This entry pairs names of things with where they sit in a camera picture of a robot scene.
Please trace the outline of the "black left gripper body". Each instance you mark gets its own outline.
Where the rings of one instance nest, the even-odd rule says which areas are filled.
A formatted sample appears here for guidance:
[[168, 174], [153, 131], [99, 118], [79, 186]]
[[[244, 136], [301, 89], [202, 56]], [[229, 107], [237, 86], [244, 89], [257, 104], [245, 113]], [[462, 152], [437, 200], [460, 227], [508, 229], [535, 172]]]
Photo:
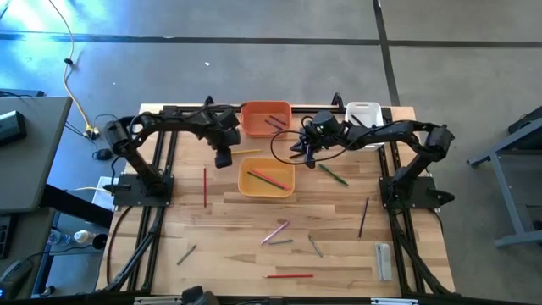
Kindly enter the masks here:
[[222, 112], [211, 109], [207, 111], [207, 116], [210, 126], [206, 129], [206, 139], [207, 144], [216, 151], [215, 167], [228, 167], [233, 163], [230, 146], [241, 143], [236, 111], [233, 108], [225, 108]]

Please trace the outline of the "grey metal desk frame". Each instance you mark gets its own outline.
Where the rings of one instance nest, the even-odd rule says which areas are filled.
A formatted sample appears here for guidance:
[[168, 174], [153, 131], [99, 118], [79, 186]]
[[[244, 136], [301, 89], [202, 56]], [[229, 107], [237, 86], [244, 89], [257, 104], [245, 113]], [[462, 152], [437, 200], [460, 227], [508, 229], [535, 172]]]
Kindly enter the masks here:
[[495, 246], [542, 245], [542, 219], [529, 212], [542, 212], [542, 106], [509, 125], [507, 132], [467, 163], [473, 168], [491, 163], [499, 183], [514, 232], [495, 240]]

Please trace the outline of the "black diagonal frame strut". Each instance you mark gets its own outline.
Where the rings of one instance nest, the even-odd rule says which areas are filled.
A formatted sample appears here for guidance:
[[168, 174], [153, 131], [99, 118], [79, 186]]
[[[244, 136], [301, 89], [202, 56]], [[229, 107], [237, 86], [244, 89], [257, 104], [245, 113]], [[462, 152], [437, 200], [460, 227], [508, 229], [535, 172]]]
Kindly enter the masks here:
[[146, 233], [143, 240], [135, 248], [135, 251], [130, 256], [128, 262], [125, 266], [119, 271], [119, 273], [112, 278], [110, 274], [111, 267], [111, 252], [113, 247], [114, 233], [110, 236], [108, 242], [108, 247], [106, 251], [106, 283], [107, 285], [103, 288], [104, 291], [120, 291], [124, 283], [128, 280], [130, 274], [135, 269], [135, 266], [141, 261], [143, 254], [147, 249], [155, 242], [160, 239], [160, 233], [163, 225], [163, 218], [165, 215], [165, 208], [158, 208], [155, 218], [153, 220], [151, 228]]
[[401, 294], [412, 294], [412, 289], [407, 282], [407, 272], [404, 264], [403, 253], [405, 252], [410, 258], [412, 267], [414, 270], [416, 293], [427, 295], [425, 291], [425, 285], [433, 292], [434, 295], [451, 296], [453, 292], [445, 288], [440, 281], [433, 275], [427, 264], [423, 261], [418, 254], [416, 242], [412, 241], [407, 233], [401, 228], [400, 222], [397, 216], [402, 214], [408, 216], [408, 209], [403, 212], [397, 213], [395, 211], [389, 211], [388, 216], [390, 220], [390, 230], [392, 235], [392, 242], [394, 245], [395, 262], [397, 267], [397, 274], [399, 275], [399, 285]]

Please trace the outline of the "clear water bottle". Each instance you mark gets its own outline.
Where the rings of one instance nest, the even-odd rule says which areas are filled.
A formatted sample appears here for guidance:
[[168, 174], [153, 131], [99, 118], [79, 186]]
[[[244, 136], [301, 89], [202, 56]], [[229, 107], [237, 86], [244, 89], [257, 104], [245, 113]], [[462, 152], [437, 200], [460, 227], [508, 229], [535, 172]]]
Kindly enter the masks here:
[[61, 231], [51, 229], [47, 242], [50, 245], [67, 246], [71, 243], [71, 236]]

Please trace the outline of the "black aluminium table frame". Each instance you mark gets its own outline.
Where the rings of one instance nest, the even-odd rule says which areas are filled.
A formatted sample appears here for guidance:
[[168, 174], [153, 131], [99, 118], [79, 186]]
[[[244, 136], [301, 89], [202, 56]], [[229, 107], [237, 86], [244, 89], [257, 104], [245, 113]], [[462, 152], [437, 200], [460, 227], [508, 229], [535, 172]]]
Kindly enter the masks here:
[[[375, 245], [390, 239], [390, 222], [379, 196], [381, 174], [376, 152], [344, 152], [333, 147], [320, 158], [349, 186], [319, 167], [297, 164], [296, 184], [286, 198], [248, 197], [238, 189], [244, 158], [291, 155], [296, 133], [276, 140], [243, 136], [232, 151], [262, 149], [234, 155], [231, 166], [217, 169], [214, 151], [192, 134], [179, 135], [173, 174], [172, 202], [166, 209], [153, 291], [176, 293], [201, 286], [223, 296], [271, 297], [397, 297], [396, 280], [380, 281]], [[207, 208], [203, 207], [203, 167], [207, 167]], [[369, 197], [362, 239], [357, 241], [362, 211]], [[270, 241], [260, 245], [289, 220]], [[319, 257], [307, 239], [323, 253]], [[177, 261], [197, 244], [181, 264]], [[264, 279], [265, 275], [312, 274], [313, 278]]]

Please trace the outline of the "translucent purple pen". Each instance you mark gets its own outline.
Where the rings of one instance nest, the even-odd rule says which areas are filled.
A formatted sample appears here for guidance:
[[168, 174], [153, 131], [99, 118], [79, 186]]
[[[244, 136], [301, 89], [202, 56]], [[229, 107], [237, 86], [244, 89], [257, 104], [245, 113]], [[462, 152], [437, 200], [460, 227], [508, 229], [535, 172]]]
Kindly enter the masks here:
[[286, 228], [290, 224], [290, 221], [285, 221], [282, 225], [280, 225], [277, 229], [275, 229], [272, 233], [270, 233], [268, 236], [266, 236], [260, 243], [260, 245], [264, 245], [265, 243], [269, 242], [274, 236], [276, 236], [279, 232], [281, 232], [284, 228]]

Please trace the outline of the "black device box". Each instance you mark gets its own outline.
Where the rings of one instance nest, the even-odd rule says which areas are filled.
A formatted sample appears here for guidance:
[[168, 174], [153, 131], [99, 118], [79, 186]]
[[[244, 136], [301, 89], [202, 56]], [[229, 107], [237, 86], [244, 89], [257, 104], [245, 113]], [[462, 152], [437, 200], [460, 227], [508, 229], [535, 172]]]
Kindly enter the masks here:
[[22, 113], [14, 110], [0, 114], [0, 146], [26, 137], [25, 116]]

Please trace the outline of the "green pen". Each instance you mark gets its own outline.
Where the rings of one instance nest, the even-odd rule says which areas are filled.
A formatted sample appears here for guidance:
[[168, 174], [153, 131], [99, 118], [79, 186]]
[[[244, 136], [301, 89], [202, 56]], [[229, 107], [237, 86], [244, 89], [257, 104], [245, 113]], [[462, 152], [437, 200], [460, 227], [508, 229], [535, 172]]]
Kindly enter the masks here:
[[329, 174], [334, 180], [336, 180], [337, 182], [341, 183], [343, 186], [349, 186], [349, 184], [344, 180], [342, 179], [341, 177], [339, 177], [336, 173], [334, 173], [331, 169], [329, 169], [327, 166], [323, 165], [323, 164], [319, 164], [318, 167], [323, 170], [325, 173]]

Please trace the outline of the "yellow plastic bin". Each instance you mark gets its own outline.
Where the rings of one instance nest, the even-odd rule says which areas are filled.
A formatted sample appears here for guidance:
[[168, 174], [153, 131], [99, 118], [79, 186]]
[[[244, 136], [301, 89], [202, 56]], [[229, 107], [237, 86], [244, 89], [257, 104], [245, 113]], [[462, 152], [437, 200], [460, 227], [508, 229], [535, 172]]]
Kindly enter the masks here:
[[[281, 190], [246, 172], [255, 170], [288, 186], [288, 191]], [[293, 165], [284, 164], [275, 158], [244, 158], [239, 165], [238, 189], [248, 197], [286, 198], [295, 190], [296, 170]]]

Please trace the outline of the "pink pencil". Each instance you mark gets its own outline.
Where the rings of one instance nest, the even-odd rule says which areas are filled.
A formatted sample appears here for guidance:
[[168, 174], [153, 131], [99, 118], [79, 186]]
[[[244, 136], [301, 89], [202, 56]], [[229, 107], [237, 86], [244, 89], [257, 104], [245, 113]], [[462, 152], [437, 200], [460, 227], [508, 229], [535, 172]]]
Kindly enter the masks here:
[[275, 180], [275, 179], [273, 179], [273, 178], [270, 178], [270, 177], [268, 177], [268, 176], [266, 176], [266, 175], [264, 175], [264, 174], [262, 174], [262, 173], [260, 173], [260, 172], [257, 172], [257, 171], [255, 171], [255, 170], [249, 170], [249, 171], [252, 172], [252, 173], [255, 173], [256, 175], [260, 175], [260, 176], [262, 176], [262, 177], [264, 177], [264, 178], [266, 178], [266, 179], [269, 179], [269, 180], [271, 180], [271, 181], [273, 181], [273, 182], [279, 183], [280, 185], [282, 185], [282, 186], [284, 186], [285, 188], [287, 188], [286, 191], [288, 191], [288, 190], [290, 189], [288, 186], [286, 186], [286, 185], [284, 185], [284, 184], [278, 182], [277, 180]]

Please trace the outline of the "black computer mouse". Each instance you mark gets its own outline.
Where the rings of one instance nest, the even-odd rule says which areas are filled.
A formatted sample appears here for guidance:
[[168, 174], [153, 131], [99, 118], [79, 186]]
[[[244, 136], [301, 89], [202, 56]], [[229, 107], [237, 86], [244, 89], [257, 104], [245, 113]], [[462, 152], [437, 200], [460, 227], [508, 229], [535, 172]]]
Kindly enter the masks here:
[[13, 262], [0, 276], [0, 298], [18, 296], [32, 269], [33, 263], [28, 258]]

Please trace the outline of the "white plastic bin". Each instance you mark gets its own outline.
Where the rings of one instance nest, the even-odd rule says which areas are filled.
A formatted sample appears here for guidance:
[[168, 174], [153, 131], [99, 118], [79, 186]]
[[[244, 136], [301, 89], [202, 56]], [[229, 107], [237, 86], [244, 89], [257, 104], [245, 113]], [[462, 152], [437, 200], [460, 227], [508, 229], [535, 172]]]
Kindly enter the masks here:
[[382, 110], [378, 103], [373, 102], [350, 102], [346, 105], [345, 121], [358, 125], [351, 115], [358, 117], [366, 127], [384, 125]]

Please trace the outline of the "black keyboard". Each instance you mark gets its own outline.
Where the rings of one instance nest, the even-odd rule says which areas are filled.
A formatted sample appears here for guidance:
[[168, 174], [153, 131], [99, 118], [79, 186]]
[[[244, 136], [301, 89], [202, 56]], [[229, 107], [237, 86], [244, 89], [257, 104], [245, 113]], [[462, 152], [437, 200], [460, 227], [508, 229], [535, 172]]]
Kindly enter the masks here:
[[14, 217], [10, 214], [0, 215], [0, 259], [8, 257], [13, 230]]

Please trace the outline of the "person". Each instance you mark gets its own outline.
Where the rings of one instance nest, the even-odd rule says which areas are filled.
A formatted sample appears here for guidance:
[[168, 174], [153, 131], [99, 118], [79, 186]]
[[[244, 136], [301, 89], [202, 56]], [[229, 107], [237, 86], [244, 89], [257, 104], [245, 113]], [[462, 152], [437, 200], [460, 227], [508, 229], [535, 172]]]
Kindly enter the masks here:
[[181, 294], [183, 305], [221, 305], [211, 291], [204, 291], [201, 286], [193, 286]]

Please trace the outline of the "clear plastic item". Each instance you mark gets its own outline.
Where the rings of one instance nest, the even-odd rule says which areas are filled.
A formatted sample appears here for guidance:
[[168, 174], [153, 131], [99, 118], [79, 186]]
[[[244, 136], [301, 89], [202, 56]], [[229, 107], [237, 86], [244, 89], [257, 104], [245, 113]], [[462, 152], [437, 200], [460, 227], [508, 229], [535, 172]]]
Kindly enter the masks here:
[[392, 281], [391, 250], [387, 243], [377, 243], [376, 259], [380, 281]]

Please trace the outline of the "white paper sheet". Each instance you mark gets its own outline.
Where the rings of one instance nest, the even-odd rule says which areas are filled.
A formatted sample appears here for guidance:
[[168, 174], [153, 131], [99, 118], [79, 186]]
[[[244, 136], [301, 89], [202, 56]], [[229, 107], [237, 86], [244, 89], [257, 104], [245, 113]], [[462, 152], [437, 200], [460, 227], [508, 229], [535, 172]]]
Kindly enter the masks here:
[[[118, 178], [114, 178], [113, 180], [111, 180], [110, 177], [101, 176], [97, 183], [97, 187], [103, 189], [106, 185], [110, 185], [112, 183], [117, 184], [118, 180]], [[95, 192], [92, 202], [102, 208], [115, 211], [116, 207], [113, 205], [113, 201], [114, 196], [112, 196], [109, 192], [100, 190]]]

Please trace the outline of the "dark purple pencil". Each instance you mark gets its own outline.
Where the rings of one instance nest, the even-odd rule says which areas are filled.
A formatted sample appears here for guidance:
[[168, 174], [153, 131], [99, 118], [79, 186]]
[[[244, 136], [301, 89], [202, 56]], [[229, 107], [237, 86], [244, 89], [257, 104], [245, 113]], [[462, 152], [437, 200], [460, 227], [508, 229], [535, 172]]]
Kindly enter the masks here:
[[359, 227], [359, 230], [358, 230], [358, 233], [357, 233], [357, 241], [360, 241], [362, 239], [362, 232], [363, 232], [363, 227], [364, 227], [364, 223], [365, 223], [365, 219], [366, 219], [366, 215], [367, 215], [367, 211], [368, 211], [369, 201], [370, 201], [370, 198], [367, 197], [366, 201], [365, 201], [365, 206], [364, 206], [363, 211], [362, 211], [360, 227]]

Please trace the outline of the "orange plastic bin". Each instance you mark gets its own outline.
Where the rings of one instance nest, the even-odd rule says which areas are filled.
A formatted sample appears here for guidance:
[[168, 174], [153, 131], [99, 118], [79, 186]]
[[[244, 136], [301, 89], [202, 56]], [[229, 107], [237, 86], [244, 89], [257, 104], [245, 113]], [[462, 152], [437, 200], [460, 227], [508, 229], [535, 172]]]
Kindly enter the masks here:
[[[282, 119], [287, 125], [282, 125], [269, 118], [273, 115]], [[267, 119], [288, 130], [292, 119], [291, 106], [286, 101], [249, 101], [241, 107], [241, 129], [250, 137], [267, 138], [283, 131], [277, 130], [273, 126], [264, 122]]]

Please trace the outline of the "white metal bracket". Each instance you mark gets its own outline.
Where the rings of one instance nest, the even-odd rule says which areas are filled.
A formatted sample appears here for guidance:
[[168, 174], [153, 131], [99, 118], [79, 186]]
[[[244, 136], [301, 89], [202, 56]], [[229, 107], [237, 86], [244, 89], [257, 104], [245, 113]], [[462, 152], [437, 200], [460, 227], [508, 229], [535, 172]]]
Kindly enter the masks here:
[[417, 299], [372, 297], [371, 305], [419, 305]]
[[136, 297], [133, 305], [183, 305], [182, 298], [176, 296]]

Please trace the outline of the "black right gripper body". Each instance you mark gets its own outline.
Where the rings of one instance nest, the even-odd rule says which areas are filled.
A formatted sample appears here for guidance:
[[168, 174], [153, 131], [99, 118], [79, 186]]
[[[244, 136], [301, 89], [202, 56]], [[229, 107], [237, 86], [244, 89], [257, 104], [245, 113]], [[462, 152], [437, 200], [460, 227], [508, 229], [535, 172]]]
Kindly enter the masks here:
[[329, 111], [320, 111], [313, 117], [305, 116], [301, 119], [300, 141], [305, 143], [304, 164], [309, 169], [314, 169], [316, 166], [314, 153], [340, 143], [340, 132], [341, 124]]

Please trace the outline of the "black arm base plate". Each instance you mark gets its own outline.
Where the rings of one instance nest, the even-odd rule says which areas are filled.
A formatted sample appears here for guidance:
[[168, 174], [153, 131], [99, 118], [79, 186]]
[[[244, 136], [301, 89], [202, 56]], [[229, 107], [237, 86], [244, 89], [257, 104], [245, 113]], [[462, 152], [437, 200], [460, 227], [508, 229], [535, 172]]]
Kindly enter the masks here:
[[119, 182], [115, 185], [113, 204], [119, 207], [166, 207], [171, 202], [174, 176], [164, 177], [163, 186], [162, 193], [152, 195], [139, 175], [122, 174], [119, 177]]
[[405, 183], [398, 183], [393, 177], [380, 177], [379, 188], [382, 205], [388, 210], [435, 209], [455, 200], [453, 194], [437, 190], [434, 179], [429, 176], [420, 176]]

